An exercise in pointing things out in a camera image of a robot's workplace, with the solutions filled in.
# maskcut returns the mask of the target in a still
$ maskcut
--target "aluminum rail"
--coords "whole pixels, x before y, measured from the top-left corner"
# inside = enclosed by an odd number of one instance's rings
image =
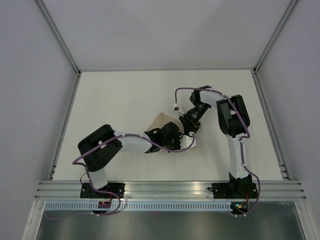
[[[111,183],[124,183],[123,199],[130,201],[243,201],[243,199],[214,199],[213,193],[207,190],[213,183],[227,183],[227,181],[112,181]],[[80,198],[80,192],[79,181],[41,181],[34,200],[87,201],[88,199]],[[259,199],[261,202],[306,200],[299,181],[261,181]]]

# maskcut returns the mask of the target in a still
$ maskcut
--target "white wall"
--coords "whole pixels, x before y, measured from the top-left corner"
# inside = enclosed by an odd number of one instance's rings
[[[21,239],[75,73],[33,0],[0,7],[0,239]]]
[[[291,177],[320,226],[320,1],[300,1],[260,70]]]
[[[290,0],[44,0],[82,71],[250,68]]]

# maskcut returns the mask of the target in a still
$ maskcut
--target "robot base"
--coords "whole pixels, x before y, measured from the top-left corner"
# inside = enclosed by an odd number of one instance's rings
[[[114,194],[117,194],[119,198],[123,199],[124,193],[125,193],[125,184],[109,182],[106,186],[100,188],[99,190],[112,192]],[[116,197],[111,194],[96,192],[91,188],[90,183],[84,183],[81,188],[80,198],[81,199],[110,199],[110,198],[115,199]]]
[[[244,178],[234,178],[229,173],[229,182],[213,183],[208,190],[213,192],[215,199],[256,199],[258,197],[257,186],[252,182],[252,176],[249,174]]]

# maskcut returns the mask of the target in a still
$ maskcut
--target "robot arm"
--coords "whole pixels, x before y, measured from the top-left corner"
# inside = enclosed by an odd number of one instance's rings
[[[242,140],[243,152],[241,151],[240,139],[246,133],[239,118],[233,112],[232,107],[221,94],[210,92],[210,86],[201,87],[206,91],[194,90],[191,94],[190,101],[195,106],[190,109],[186,114],[179,117],[184,129],[184,134],[179,132],[179,127],[173,122],[169,122],[161,129],[156,128],[151,131],[146,131],[141,134],[144,138],[167,148],[169,150],[179,150],[182,147],[182,139],[189,138],[191,133],[196,133],[201,124],[199,120],[209,108],[216,108],[218,112],[218,120],[221,131],[226,135],[229,145],[231,166],[230,166],[230,188],[232,192],[244,189],[246,185],[252,183],[251,175],[244,169],[242,165],[242,153],[245,159],[245,142]],[[232,96],[232,103],[240,113],[245,125],[250,125],[250,119],[240,95]],[[114,138],[115,136],[122,135],[122,132],[114,131],[110,125],[104,125],[91,135],[83,139],[78,144],[78,149],[83,155],[100,143]],[[160,150],[156,145],[151,144],[144,139],[137,137],[120,137],[115,139],[94,151],[93,153],[84,157],[84,162],[87,165],[92,183],[96,189],[100,189],[108,184],[105,167],[110,160],[119,152],[141,152],[141,153],[155,153]]]
[[[233,111],[228,102],[216,92],[210,91],[200,91],[199,100],[208,104],[218,110],[218,119],[219,125],[222,132],[225,134],[226,139],[229,145],[230,152],[230,174],[235,179],[243,179],[248,176],[248,172],[245,170],[242,165],[242,156],[241,156],[241,145],[240,139],[245,135],[245,129],[240,123],[239,118],[236,116],[236,113]],[[231,97],[231,101],[233,101],[236,107],[239,105],[242,106],[242,109],[238,109],[244,119],[246,126],[250,125],[250,119],[244,104],[244,101],[241,96],[237,95]],[[246,159],[246,141],[242,139],[242,148],[243,148],[243,157]]]
[[[173,122],[168,122],[162,128],[145,131],[138,135],[140,138],[113,130],[110,125],[103,125],[79,142],[78,149],[83,155],[102,144],[102,142],[123,135],[125,135],[125,137],[118,137],[83,158],[88,168],[92,184],[96,189],[101,189],[108,184],[105,168],[117,153],[140,152],[149,154],[158,152],[160,148],[152,143],[174,151],[181,149],[186,145],[184,143],[185,141],[190,141],[190,139],[193,138],[182,134],[179,127]]]

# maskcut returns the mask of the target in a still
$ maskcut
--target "white platform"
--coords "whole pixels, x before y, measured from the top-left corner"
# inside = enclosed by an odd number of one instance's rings
[[[242,95],[251,125],[247,163],[261,180],[282,180],[267,125],[249,70],[185,70],[83,72],[58,158],[54,180],[79,180],[83,167],[73,166],[78,143],[104,124],[126,133],[142,133],[155,117],[173,111],[178,87],[210,85],[227,95]],[[185,110],[193,107],[191,91],[178,92]],[[228,142],[218,124],[216,109],[201,119],[197,147],[183,153],[118,153],[108,164],[114,181],[224,181],[229,180]]]

